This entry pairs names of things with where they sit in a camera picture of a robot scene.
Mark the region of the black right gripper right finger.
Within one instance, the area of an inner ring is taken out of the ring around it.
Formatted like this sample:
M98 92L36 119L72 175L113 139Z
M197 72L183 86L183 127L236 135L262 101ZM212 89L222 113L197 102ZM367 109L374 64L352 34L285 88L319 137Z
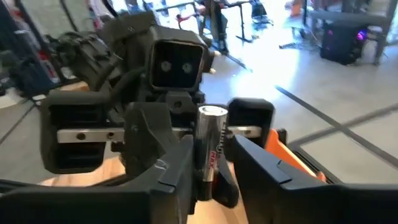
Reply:
M398 224L398 185L326 184L243 136L232 145L249 224Z

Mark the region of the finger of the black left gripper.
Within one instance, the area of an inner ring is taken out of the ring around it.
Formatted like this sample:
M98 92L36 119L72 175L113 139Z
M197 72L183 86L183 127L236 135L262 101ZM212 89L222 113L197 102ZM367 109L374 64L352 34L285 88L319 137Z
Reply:
M215 174L212 196L218 203L227 208L234 208L239 202L239 188L229 169L228 161L224 155L225 143L228 141L226 124L222 125L219 144L216 147L218 171Z
M131 104L125 117L124 142L124 166L130 177L141 175L166 154L175 159L181 151L165 103Z

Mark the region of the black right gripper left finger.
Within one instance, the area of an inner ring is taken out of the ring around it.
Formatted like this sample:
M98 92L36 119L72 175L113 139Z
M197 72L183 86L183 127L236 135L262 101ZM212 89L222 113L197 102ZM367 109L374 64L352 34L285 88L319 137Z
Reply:
M0 224L186 224L193 138L115 187L23 187L0 197Z

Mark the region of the silver Energizer AA battery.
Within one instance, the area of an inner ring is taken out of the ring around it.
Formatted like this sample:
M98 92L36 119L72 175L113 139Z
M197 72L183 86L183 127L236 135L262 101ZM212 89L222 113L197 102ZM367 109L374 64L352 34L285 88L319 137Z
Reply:
M215 105L198 107L195 126L195 167L202 182L212 182L224 149L228 110Z

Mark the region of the orange plastic bin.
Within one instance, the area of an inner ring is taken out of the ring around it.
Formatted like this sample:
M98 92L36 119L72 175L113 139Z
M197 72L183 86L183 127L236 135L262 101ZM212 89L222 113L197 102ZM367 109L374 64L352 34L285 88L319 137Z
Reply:
M308 165L302 162L279 138L282 137L282 134L279 134L278 131L282 132L283 130L271 129L268 134L266 145L264 146L265 151L273 154L278 159L281 159L283 162L288 163L294 168L301 170L312 177L326 183L326 176L323 172L315 173L312 171Z

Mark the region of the black bag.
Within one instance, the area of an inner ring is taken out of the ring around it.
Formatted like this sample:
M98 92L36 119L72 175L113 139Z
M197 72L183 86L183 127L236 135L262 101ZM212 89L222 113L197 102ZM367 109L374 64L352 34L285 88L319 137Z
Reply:
M11 77L17 89L26 97L47 94L58 85L50 79L48 70L32 57L17 60Z

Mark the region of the black computer tower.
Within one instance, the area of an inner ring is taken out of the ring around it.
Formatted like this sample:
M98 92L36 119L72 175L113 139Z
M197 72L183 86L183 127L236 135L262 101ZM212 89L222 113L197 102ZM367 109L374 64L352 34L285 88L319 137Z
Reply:
M368 24L334 21L324 23L321 58L342 65L356 63L362 57L368 39Z

